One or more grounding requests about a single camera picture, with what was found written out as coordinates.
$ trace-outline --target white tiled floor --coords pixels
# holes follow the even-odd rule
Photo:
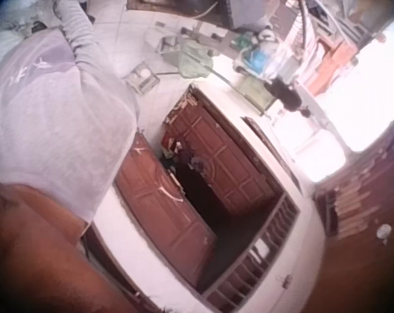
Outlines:
[[[145,41],[156,22],[168,29],[178,31],[181,27],[191,28],[195,20],[171,14],[128,10],[125,0],[91,0],[89,14],[96,18],[95,34],[102,44],[116,73],[126,76],[136,65],[145,61],[153,72],[176,72]],[[163,135],[162,122],[172,107],[185,92],[191,80],[180,75],[159,76],[160,83],[144,96],[136,95],[140,107],[139,127],[157,150]]]

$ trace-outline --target person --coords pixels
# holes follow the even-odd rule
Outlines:
[[[137,129],[132,90],[113,70],[77,0],[0,64],[0,183],[76,243]]]
[[[137,310],[57,228],[0,183],[0,312]]]
[[[285,84],[280,78],[274,78],[271,83],[265,82],[264,87],[273,97],[282,102],[285,110],[289,112],[300,112],[307,119],[311,116],[311,111],[308,107],[302,106],[303,101],[294,89],[294,86]]]
[[[132,145],[138,108],[77,0],[0,64],[0,301],[135,312],[76,250]]]

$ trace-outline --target cable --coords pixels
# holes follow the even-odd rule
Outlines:
[[[299,9],[301,13],[301,21],[303,24],[303,58],[304,58],[304,52],[306,51],[306,46],[307,46],[307,12],[306,12],[306,6],[304,0],[298,0],[299,1]]]
[[[193,20],[197,20],[198,18],[202,18],[203,16],[208,15],[217,5],[218,5],[218,1],[214,2],[211,7],[209,7],[206,11],[204,11],[203,13],[197,15],[197,16],[189,16],[189,18],[192,18]]]

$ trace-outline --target gray t-shirt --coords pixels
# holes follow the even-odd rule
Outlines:
[[[77,1],[0,64],[0,182],[38,189],[86,222],[132,145],[137,104]]]

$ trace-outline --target wooden door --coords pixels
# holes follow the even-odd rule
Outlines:
[[[184,199],[143,135],[136,135],[115,181],[154,245],[195,286],[216,237]]]
[[[274,192],[237,144],[201,105],[171,112],[167,132],[204,163],[204,178],[232,216],[265,207]]]

